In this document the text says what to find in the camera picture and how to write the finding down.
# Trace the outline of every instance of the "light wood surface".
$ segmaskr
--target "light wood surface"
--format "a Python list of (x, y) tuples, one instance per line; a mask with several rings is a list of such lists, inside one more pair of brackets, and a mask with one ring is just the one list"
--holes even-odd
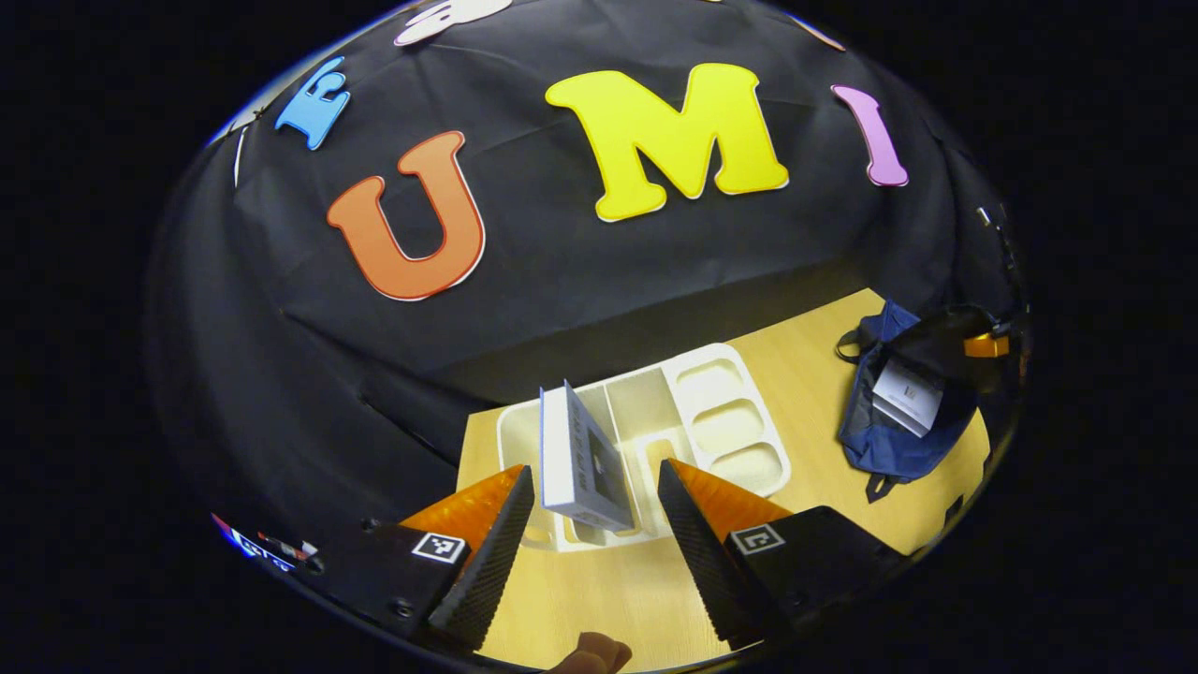
[[(957, 447), (921, 480), (884, 499), (865, 498), (869, 475), (848, 464), (836, 439), (855, 369), (833, 346), (883, 299), (863, 290), (728, 342), (761, 391), (792, 466), (770, 500), (799, 512), (829, 505), (903, 554), (931, 541), (944, 511), (981, 482), (990, 441), (975, 414)], [(496, 423), (503, 408), (472, 415), (458, 488), (500, 470)], [(628, 643), (625, 672), (682, 667), (728, 652), (715, 637), (672, 538), (594, 552), (521, 547), (479, 654), (549, 668), (574, 650), (579, 632)]]

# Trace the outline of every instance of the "white card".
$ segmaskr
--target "white card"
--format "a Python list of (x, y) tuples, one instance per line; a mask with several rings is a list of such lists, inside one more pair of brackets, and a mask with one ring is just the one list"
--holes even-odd
[(920, 438), (932, 430), (943, 397), (943, 382), (920, 377), (894, 358), (873, 384), (873, 407)]

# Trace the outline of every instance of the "orange letter u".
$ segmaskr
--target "orange letter u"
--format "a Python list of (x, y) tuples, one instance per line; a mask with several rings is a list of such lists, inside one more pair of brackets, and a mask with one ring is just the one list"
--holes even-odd
[(426, 257), (410, 257), (399, 247), (379, 202), (386, 184), (381, 176), (350, 187), (328, 207), (328, 224), (345, 235), (367, 280), (393, 299), (423, 299), (456, 285), (483, 256), (483, 218), (458, 165), (458, 148), (465, 141), (460, 130), (447, 130), (399, 159), (399, 172), (420, 178), (441, 220), (441, 247)]

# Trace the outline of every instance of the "letter m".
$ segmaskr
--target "letter m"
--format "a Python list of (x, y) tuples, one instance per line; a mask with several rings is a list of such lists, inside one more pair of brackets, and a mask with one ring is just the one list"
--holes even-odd
[(665, 188), (645, 176), (637, 150), (690, 199), (703, 193), (713, 142), (724, 159), (715, 186), (725, 194), (786, 187), (789, 175), (774, 154), (757, 84), (743, 67), (700, 63), (679, 113), (627, 74), (599, 71), (558, 81), (545, 101), (574, 110), (582, 122), (605, 189), (595, 212), (616, 221), (666, 202)]

